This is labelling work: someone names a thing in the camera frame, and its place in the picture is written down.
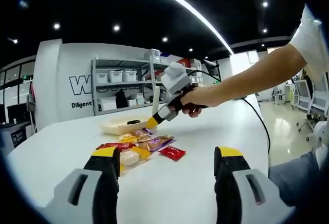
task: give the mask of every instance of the white storage box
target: white storage box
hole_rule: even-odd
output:
[[[128,100],[129,107],[133,107],[137,105],[136,99]]]
[[[96,83],[97,84],[108,83],[108,74],[107,73],[97,73],[96,74]]]
[[[144,98],[138,98],[136,99],[137,105],[144,105],[145,104],[145,99]]]
[[[160,63],[160,51],[157,49],[150,49],[144,54],[144,59],[146,61],[151,61],[154,63]]]
[[[111,83],[122,82],[122,71],[110,71],[108,77]]]
[[[197,69],[197,70],[202,70],[202,65],[200,62],[196,62],[196,63],[191,63],[191,67]]]
[[[107,111],[117,108],[115,97],[99,98],[98,103],[101,105],[102,111]]]
[[[160,56],[160,63],[161,64],[168,64],[168,57]]]
[[[191,79],[192,83],[196,82],[196,76],[190,76],[190,79]]]
[[[122,80],[124,82],[135,82],[136,72],[135,71],[124,71],[122,74]]]
[[[130,95],[131,99],[139,99],[139,98],[144,98],[143,93],[135,93]]]
[[[197,78],[198,78],[198,82],[199,83],[203,83],[204,82],[204,77],[201,76],[201,77],[197,77]]]

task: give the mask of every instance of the snack package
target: snack package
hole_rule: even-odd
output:
[[[151,155],[151,152],[149,152],[147,150],[143,150],[142,148],[139,148],[139,147],[132,147],[131,150],[138,153],[139,158],[141,160],[147,160]]]
[[[137,137],[138,143],[144,143],[151,139],[151,136],[144,130],[136,130],[131,132],[133,136]]]
[[[168,137],[168,136],[159,136],[156,138],[152,138],[149,141],[146,141],[139,145],[139,148],[142,148],[144,150],[148,150],[149,152],[157,151],[158,149],[168,145],[174,137]]]
[[[136,146],[120,153],[120,173],[126,173],[149,159],[151,153]]]
[[[147,129],[147,128],[143,128],[142,131],[145,132],[146,134],[149,134],[149,135],[153,135],[155,134],[155,132],[152,132],[151,131],[152,129]]]
[[[123,134],[119,136],[119,143],[137,143],[137,137],[132,134]]]
[[[170,159],[174,161],[178,161],[180,158],[183,157],[183,155],[186,154],[185,151],[182,151],[178,148],[175,148],[173,146],[168,146],[162,150],[159,151],[162,155],[169,157]]]
[[[132,150],[122,151],[120,153],[120,164],[130,166],[139,161],[139,154]]]
[[[118,150],[121,152],[123,150],[127,150],[129,148],[135,147],[136,145],[132,143],[106,143],[106,144],[101,144],[96,149],[99,150],[100,148],[107,148],[112,146],[117,147]]]

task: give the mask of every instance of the black ceiling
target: black ceiling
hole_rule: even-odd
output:
[[[161,51],[216,60],[227,51],[213,54],[222,47],[212,32],[174,0],[6,0],[5,27],[1,45],[4,66],[36,54],[40,41],[62,38],[64,43],[94,42],[158,48]],[[296,30],[303,3],[300,0],[186,0],[226,39],[228,44],[272,36],[292,35]],[[59,22],[60,30],[53,24]],[[112,27],[120,24],[114,33]],[[18,44],[8,40],[18,39]],[[277,45],[286,42],[267,43]],[[260,45],[233,51],[261,49]]]

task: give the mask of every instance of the office chair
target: office chair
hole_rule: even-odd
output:
[[[329,82],[327,73],[322,75],[321,81],[313,82],[313,98],[310,108],[311,112],[314,113],[314,126],[318,122],[327,120],[329,112]]]
[[[312,98],[310,96],[307,82],[306,80],[297,80],[295,81],[295,86],[298,92],[297,108],[306,113],[306,119],[304,120],[302,125],[299,126],[300,122],[297,122],[296,126],[299,126],[298,128],[299,132],[301,131],[304,125],[308,125],[313,131],[314,122],[313,122],[312,110],[311,110]]]

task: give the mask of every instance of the black cable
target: black cable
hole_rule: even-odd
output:
[[[189,74],[188,74],[188,76],[190,76],[190,75],[192,75],[193,73],[195,73],[195,72],[202,72],[202,73],[204,73],[205,75],[208,75],[208,76],[210,76],[210,77],[212,77],[213,79],[216,79],[216,80],[218,80],[219,81],[219,79],[218,78],[216,78],[215,76],[213,76],[213,75],[211,75],[211,74],[209,74],[209,73],[207,73],[207,72],[205,72],[205,71],[201,71],[201,70],[194,70],[194,71],[192,71],[192,72],[190,72]],[[269,154],[269,150],[271,149],[271,139],[270,139],[270,137],[269,137],[269,133],[268,133],[268,130],[267,130],[267,127],[266,127],[266,125],[265,125],[265,123],[264,123],[264,121],[263,121],[263,119],[260,117],[260,115],[258,114],[258,112],[256,111],[256,109],[245,99],[245,98],[239,98],[239,99],[242,99],[242,100],[244,100],[251,108],[252,108],[252,110],[256,113],[256,115],[257,115],[257,117],[259,118],[259,120],[262,122],[262,124],[263,124],[263,127],[265,128],[265,131],[266,131],[266,135],[267,135],[267,139],[268,139],[268,151],[267,151],[267,153]]]

